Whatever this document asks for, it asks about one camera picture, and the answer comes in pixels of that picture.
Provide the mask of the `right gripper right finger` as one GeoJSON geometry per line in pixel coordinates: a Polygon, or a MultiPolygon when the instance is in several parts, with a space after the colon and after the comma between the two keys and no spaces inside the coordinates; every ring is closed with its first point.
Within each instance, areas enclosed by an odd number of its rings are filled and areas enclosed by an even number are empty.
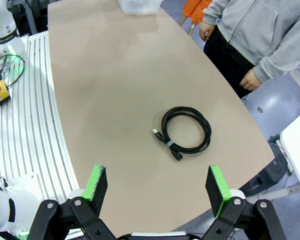
{"type": "Polygon", "coordinates": [[[208,167],[205,188],[215,220],[203,240],[226,240],[241,229],[250,240],[285,240],[287,237],[270,200],[248,202],[233,196],[218,165],[208,167]]]}

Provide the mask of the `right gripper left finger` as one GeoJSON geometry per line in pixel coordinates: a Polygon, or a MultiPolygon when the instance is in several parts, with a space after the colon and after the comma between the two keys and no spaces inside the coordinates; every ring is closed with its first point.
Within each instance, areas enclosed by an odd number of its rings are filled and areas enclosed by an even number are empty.
{"type": "Polygon", "coordinates": [[[64,240],[70,230],[81,229],[88,240],[115,240],[114,234],[100,219],[107,188],[106,168],[95,165],[79,196],[62,204],[52,199],[40,203],[27,238],[64,240]]]}

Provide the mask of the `person's left hand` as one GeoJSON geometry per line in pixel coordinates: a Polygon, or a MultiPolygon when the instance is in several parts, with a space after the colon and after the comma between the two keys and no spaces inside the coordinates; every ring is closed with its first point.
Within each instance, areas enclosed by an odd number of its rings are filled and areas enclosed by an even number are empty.
{"type": "Polygon", "coordinates": [[[251,69],[243,77],[239,85],[243,87],[245,90],[255,91],[262,85],[262,83],[257,79],[254,70],[251,69]]]}

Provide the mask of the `person's right hand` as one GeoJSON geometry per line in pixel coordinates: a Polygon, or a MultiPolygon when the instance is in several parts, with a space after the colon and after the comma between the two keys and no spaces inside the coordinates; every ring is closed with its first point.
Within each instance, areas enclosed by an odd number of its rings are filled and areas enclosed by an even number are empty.
{"type": "Polygon", "coordinates": [[[215,24],[208,24],[206,22],[202,22],[199,27],[199,36],[200,38],[206,42],[211,37],[212,32],[215,29],[215,24]]]}

